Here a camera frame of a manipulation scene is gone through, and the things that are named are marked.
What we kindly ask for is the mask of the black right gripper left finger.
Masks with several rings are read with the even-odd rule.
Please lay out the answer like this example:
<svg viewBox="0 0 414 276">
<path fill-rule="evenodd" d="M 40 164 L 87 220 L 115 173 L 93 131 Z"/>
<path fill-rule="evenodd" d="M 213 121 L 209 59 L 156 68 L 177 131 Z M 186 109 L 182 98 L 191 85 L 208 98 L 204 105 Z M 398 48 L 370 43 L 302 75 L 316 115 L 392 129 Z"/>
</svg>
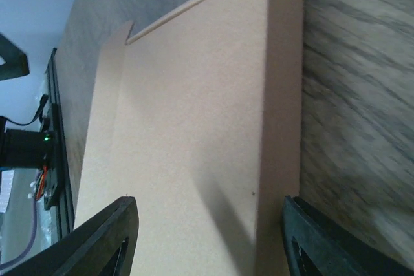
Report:
<svg viewBox="0 0 414 276">
<path fill-rule="evenodd" d="M 135 198 L 121 196 L 6 275 L 130 275 L 138 237 Z"/>
</svg>

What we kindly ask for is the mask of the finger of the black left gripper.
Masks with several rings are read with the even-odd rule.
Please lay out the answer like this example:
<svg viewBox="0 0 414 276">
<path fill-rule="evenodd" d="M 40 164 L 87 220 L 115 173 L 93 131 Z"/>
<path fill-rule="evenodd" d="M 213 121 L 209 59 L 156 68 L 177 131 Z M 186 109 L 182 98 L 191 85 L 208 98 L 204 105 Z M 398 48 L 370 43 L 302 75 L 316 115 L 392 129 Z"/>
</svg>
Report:
<svg viewBox="0 0 414 276">
<path fill-rule="evenodd" d="M 30 74 L 27 55 L 3 34 L 1 37 L 1 81 Z"/>
</svg>

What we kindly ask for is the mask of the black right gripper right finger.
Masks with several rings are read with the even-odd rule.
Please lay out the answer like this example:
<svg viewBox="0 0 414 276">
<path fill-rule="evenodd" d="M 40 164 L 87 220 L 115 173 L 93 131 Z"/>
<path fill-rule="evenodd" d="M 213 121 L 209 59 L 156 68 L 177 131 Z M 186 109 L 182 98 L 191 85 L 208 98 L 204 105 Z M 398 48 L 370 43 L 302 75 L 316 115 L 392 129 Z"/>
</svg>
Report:
<svg viewBox="0 0 414 276">
<path fill-rule="evenodd" d="M 413 275 L 300 197 L 284 198 L 281 231 L 291 275 Z"/>
</svg>

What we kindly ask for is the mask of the cardboard box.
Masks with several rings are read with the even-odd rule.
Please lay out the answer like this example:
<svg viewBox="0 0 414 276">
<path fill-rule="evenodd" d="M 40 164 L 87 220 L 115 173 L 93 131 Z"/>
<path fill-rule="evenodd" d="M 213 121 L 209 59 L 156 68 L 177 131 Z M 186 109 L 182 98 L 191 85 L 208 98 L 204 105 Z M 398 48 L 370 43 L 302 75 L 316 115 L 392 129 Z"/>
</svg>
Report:
<svg viewBox="0 0 414 276">
<path fill-rule="evenodd" d="M 287 275 L 303 0 L 189 0 L 131 27 L 100 51 L 75 225 L 132 196 L 133 275 Z"/>
</svg>

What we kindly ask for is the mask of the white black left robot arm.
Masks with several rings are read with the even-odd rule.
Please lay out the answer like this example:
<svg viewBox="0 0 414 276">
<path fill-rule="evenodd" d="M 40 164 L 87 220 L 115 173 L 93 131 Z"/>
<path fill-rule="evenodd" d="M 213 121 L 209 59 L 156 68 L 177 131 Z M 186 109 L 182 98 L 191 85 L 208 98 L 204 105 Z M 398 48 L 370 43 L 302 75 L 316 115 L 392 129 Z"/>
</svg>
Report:
<svg viewBox="0 0 414 276">
<path fill-rule="evenodd" d="M 1 81 L 20 78 L 30 74 L 28 57 L 23 50 L 1 34 Z M 7 129 L 8 122 L 27 126 L 43 119 L 43 110 L 49 96 L 44 94 L 34 117 L 28 123 L 19 123 L 1 117 L 1 169 L 40 169 L 47 164 L 53 151 L 53 133 L 50 131 L 26 131 Z"/>
</svg>

